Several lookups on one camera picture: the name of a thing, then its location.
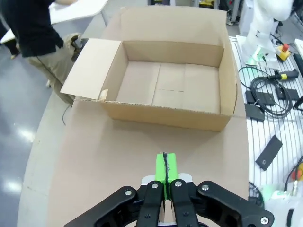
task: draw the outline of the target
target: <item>black shirt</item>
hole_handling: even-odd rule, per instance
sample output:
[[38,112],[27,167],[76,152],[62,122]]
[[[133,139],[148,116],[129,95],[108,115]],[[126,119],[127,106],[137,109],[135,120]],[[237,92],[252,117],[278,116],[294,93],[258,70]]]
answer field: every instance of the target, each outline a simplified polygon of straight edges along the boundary
[[51,25],[49,6],[55,0],[0,0],[4,20],[19,42],[23,57],[56,52],[63,40]]

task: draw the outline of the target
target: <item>table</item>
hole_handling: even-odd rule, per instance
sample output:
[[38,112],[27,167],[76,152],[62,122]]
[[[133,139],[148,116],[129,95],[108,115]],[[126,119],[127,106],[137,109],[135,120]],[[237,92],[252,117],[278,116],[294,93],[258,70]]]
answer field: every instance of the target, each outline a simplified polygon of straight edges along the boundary
[[[118,13],[102,37],[119,40],[120,27]],[[247,198],[249,153],[241,94],[238,86],[235,117],[222,132],[113,121],[100,104],[75,101],[49,192],[48,226],[62,227],[124,185],[139,188],[144,176],[155,173],[161,152],[176,153],[179,173],[191,174],[195,184],[211,180]],[[171,215],[167,209],[165,221]]]
[[[51,23],[53,25],[64,21],[94,16],[100,12],[102,13],[102,9],[107,2],[108,0],[78,0],[70,6],[60,6],[53,3],[50,5]],[[0,42],[5,43],[14,38],[15,35],[9,30]]]
[[[231,37],[232,48],[235,53],[236,63],[238,69],[245,64],[240,54],[240,49],[237,40]],[[279,63],[281,71],[292,71],[297,69],[297,65],[293,56],[290,56],[284,63]],[[256,70],[244,70],[239,73],[241,81],[250,86],[250,82],[255,78],[263,76]],[[299,97],[303,95],[303,79],[299,75],[296,80],[282,82],[283,86],[288,89],[296,89]],[[274,95],[275,101],[283,106],[283,101],[277,101],[277,96],[274,86],[268,86],[269,92]],[[245,97],[245,91],[248,90],[242,85],[242,94]],[[271,107],[273,110],[279,108],[276,105]],[[249,141],[249,168],[250,168],[250,181],[256,186],[263,186],[269,184],[282,184],[284,185],[286,178],[292,168],[297,164],[299,158],[303,155],[303,116],[297,110],[291,110],[290,114],[283,119],[271,120],[267,118],[264,122],[257,122],[255,120],[247,119],[248,141]],[[255,164],[256,159],[263,151],[269,140],[273,135],[276,135],[283,143],[282,148],[274,159],[273,163],[269,166],[267,171],[263,171]]]

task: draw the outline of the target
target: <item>khaki pants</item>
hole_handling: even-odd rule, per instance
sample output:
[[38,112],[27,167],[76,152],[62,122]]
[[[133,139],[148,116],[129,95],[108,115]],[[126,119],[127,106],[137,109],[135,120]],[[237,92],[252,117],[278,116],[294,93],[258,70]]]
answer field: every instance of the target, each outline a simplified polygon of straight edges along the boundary
[[28,62],[43,72],[54,92],[66,103],[72,105],[74,96],[61,93],[61,88],[73,67],[71,57],[74,54],[74,47],[71,45],[71,38],[79,34],[71,34],[65,37],[64,46],[56,47],[56,52],[38,57],[26,58]]

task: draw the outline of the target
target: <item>tan table surface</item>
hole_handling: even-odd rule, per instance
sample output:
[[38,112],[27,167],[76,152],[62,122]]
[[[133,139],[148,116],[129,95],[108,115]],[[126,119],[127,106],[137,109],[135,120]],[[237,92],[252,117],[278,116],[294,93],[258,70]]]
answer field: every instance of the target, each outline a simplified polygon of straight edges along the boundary
[[[103,38],[118,40],[119,22],[116,14]],[[247,198],[249,152],[240,86],[235,117],[220,133],[113,121],[100,104],[75,101],[49,193],[48,226],[64,226],[122,186],[139,188],[144,176],[155,174],[161,152],[176,153],[178,172],[191,174],[196,185],[211,180]]]

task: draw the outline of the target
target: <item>box flap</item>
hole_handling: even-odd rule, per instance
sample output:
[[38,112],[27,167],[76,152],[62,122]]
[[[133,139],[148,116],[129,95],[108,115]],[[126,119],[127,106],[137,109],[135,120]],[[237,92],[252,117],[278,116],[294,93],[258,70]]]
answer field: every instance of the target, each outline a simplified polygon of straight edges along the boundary
[[98,100],[120,44],[120,41],[89,39],[61,92]]
[[132,7],[121,13],[123,41],[174,41],[223,46],[226,12],[197,7]]

